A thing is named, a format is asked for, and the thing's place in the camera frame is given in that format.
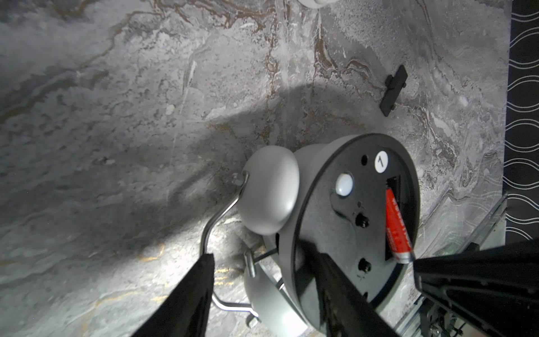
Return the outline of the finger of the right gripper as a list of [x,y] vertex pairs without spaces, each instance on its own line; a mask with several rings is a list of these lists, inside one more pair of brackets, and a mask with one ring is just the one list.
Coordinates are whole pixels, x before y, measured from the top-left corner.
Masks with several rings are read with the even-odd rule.
[[418,259],[415,286],[487,336],[538,335],[538,240]]

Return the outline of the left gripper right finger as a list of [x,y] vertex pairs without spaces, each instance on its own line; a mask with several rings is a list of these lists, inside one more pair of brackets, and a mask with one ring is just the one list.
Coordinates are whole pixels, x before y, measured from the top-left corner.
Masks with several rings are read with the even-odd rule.
[[327,336],[396,336],[328,254],[310,258]]

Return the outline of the black battery cover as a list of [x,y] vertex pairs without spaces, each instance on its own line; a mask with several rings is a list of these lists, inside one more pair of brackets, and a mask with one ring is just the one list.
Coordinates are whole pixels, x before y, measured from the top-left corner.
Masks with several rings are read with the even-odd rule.
[[379,108],[385,117],[395,109],[395,103],[401,90],[406,87],[408,73],[404,65],[400,65],[394,75],[388,75],[385,80],[385,93],[380,101]]

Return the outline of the white square alarm clock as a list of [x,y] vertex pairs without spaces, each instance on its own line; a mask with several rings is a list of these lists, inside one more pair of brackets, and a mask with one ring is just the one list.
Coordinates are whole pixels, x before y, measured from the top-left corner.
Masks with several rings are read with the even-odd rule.
[[298,0],[303,6],[312,9],[320,9],[339,0]]

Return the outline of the white twin bell alarm clock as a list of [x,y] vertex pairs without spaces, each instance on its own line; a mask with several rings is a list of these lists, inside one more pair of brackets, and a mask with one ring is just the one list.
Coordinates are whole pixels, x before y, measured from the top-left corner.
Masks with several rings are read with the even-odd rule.
[[282,278],[261,257],[244,255],[247,303],[213,296],[225,311],[244,312],[278,336],[299,336],[313,327],[326,334],[310,258],[328,254],[380,315],[404,277],[390,250],[385,190],[397,200],[414,248],[420,216],[418,177],[411,156],[383,134],[345,136],[292,152],[266,146],[256,151],[236,179],[238,191],[206,224],[200,252],[213,227],[232,208],[261,235]]

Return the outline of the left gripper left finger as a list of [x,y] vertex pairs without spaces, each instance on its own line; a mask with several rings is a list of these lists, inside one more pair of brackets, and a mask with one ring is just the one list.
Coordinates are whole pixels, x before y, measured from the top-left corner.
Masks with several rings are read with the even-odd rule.
[[204,336],[214,285],[215,260],[204,254],[134,336]]

